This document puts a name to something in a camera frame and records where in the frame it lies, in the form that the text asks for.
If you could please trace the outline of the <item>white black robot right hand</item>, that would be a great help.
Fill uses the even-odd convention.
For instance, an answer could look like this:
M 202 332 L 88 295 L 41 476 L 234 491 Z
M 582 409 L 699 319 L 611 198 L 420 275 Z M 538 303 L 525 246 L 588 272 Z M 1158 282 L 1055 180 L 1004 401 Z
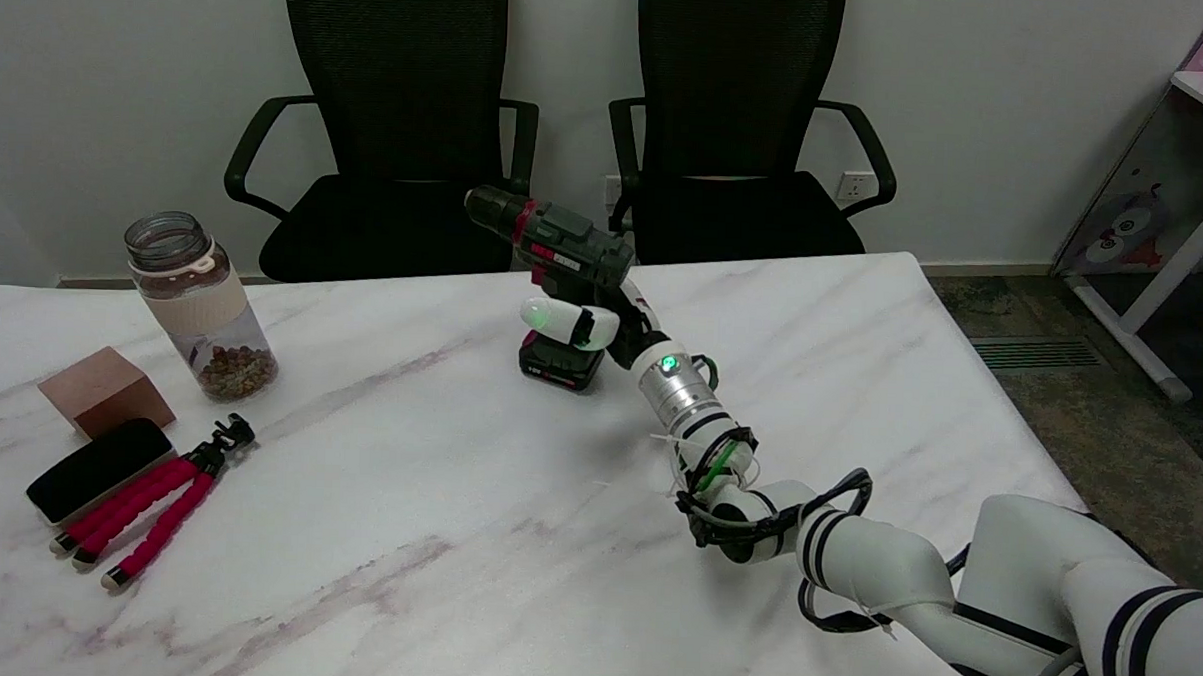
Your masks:
M 527 298 L 518 315 L 531 328 L 518 350 L 522 370 L 558 381 L 581 383 L 580 373 L 595 369 L 604 352 L 628 368 L 662 331 L 632 279 L 576 302 L 549 295 Z

